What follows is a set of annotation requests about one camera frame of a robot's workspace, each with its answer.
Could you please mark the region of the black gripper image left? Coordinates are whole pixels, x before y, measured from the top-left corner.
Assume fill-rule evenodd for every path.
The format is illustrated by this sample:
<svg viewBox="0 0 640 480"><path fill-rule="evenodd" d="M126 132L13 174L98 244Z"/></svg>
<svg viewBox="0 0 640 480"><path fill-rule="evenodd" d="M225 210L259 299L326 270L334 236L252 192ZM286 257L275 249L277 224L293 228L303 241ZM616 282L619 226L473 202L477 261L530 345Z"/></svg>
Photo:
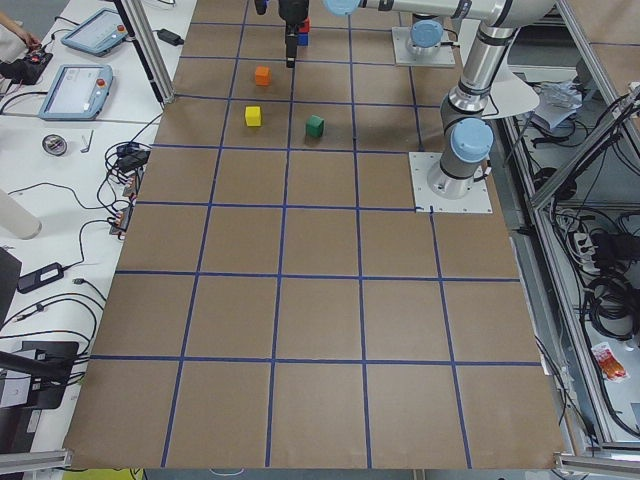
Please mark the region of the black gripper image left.
<svg viewBox="0 0 640 480"><path fill-rule="evenodd" d="M308 0L279 0L278 14L285 22L285 60L287 68L294 68L298 50L298 28L309 14Z"/></svg>

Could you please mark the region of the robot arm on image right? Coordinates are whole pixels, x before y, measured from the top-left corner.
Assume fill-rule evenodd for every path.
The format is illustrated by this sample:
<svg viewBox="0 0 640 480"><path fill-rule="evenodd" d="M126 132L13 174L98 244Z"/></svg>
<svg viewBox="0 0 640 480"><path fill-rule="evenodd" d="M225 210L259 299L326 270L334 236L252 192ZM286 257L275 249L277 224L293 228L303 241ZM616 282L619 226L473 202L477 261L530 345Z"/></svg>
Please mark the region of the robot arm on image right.
<svg viewBox="0 0 640 480"><path fill-rule="evenodd" d="M435 193L446 199L464 197L476 169L489 156L494 134L482 115L515 34L514 28L481 22L458 83L443 100L445 147L432 183Z"/></svg>

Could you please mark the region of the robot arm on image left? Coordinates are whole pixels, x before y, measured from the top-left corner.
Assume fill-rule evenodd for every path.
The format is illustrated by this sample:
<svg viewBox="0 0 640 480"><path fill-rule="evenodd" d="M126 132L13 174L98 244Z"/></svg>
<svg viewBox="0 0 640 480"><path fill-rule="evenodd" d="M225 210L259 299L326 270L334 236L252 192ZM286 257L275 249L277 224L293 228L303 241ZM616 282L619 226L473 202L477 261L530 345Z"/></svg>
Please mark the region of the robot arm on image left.
<svg viewBox="0 0 640 480"><path fill-rule="evenodd" d="M409 27L392 29L395 63L406 66L448 67L453 64L451 49L444 45L442 20L455 25L469 20L477 23L467 49L464 66L473 74L493 74L504 62L514 35L546 15L552 1L325 1L334 16L348 17L358 9L402 12L412 15Z"/></svg>

